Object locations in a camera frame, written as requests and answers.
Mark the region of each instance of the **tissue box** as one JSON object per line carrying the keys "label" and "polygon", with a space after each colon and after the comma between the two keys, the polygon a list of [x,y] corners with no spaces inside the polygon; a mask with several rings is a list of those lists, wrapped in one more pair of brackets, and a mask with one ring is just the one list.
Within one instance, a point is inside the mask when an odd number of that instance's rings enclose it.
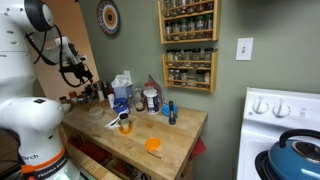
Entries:
{"label": "tissue box", "polygon": [[116,87],[116,88],[113,88],[113,91],[116,98],[127,98],[129,95],[132,95],[131,86]]}

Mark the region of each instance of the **light switch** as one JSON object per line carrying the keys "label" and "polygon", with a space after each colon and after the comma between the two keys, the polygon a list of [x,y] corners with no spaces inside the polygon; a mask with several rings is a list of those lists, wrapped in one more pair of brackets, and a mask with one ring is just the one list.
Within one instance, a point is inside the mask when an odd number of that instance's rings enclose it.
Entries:
{"label": "light switch", "polygon": [[253,38],[239,38],[236,60],[251,60]]}

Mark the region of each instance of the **blue kettle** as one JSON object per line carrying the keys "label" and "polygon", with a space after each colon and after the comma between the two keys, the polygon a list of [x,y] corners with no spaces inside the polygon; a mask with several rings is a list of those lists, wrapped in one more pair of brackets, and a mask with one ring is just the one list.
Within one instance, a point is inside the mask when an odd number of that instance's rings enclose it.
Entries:
{"label": "blue kettle", "polygon": [[268,152],[271,169],[283,180],[320,179],[320,147],[309,142],[288,140],[293,136],[320,139],[320,132],[308,129],[284,132]]}

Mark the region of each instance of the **wooden spice rack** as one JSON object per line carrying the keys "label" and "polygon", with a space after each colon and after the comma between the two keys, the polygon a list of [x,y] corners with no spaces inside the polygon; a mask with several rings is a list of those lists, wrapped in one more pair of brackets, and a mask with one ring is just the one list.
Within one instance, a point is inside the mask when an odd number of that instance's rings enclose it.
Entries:
{"label": "wooden spice rack", "polygon": [[[217,41],[219,39],[219,26],[220,26],[220,0],[205,0],[202,2],[197,2],[193,4],[188,4],[185,6],[178,6],[175,8],[170,8],[170,9],[165,9],[164,2],[158,1],[158,13],[159,13],[159,27],[160,27],[160,38],[161,38],[161,44],[173,44],[173,43],[187,43],[187,42],[205,42],[205,41]],[[166,11],[171,11],[175,9],[180,9],[180,8],[188,8],[190,6],[197,6],[200,4],[206,4],[206,3],[213,3],[213,9],[212,10],[205,10],[202,12],[194,12],[192,14],[183,14],[183,15],[177,15],[175,17],[165,17],[163,14]],[[195,17],[199,15],[205,15],[205,14],[212,14],[213,17],[213,29],[207,29],[207,30],[197,30],[197,31],[187,31],[187,32],[182,32],[182,33],[171,33],[171,34],[166,34],[165,32],[165,23],[166,22],[172,22],[179,20],[181,18],[189,18],[189,17]],[[167,41],[166,37],[167,36],[176,36],[177,34],[184,34],[184,33],[210,33],[211,37],[210,38],[199,38],[199,39],[185,39],[185,40],[171,40]]]}
{"label": "wooden spice rack", "polygon": [[[216,87],[216,75],[217,75],[217,57],[218,57],[218,52],[215,51],[211,54],[211,61],[205,61],[205,60],[179,60],[179,61],[168,61],[167,60],[167,54],[162,54],[162,65],[163,65],[163,75],[164,75],[164,84],[165,87],[176,87],[176,88],[185,88],[185,89],[193,89],[193,90],[201,90],[201,91],[207,91],[210,93],[213,93],[215,87]],[[194,68],[192,66],[169,66],[168,63],[199,63],[199,64],[210,64],[209,68],[205,67],[198,67]],[[205,85],[205,87],[194,87],[194,86],[189,86],[188,82],[189,81],[183,81],[183,80],[169,80],[169,70],[170,69],[188,69],[188,70],[204,70],[204,71],[210,71],[210,83],[204,83],[204,82],[192,82],[194,84],[202,84]],[[182,86],[182,85],[175,85],[175,84],[170,84],[170,82],[185,82],[187,86]]]}

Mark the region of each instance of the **white stove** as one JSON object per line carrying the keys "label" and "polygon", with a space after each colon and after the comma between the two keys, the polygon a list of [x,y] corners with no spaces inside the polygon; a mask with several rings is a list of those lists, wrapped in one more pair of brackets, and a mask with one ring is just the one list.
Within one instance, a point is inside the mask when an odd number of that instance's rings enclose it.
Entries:
{"label": "white stove", "polygon": [[[241,129],[237,180],[260,180],[255,158],[290,129],[320,131],[320,94],[248,88]],[[319,146],[319,140],[295,137]]]}

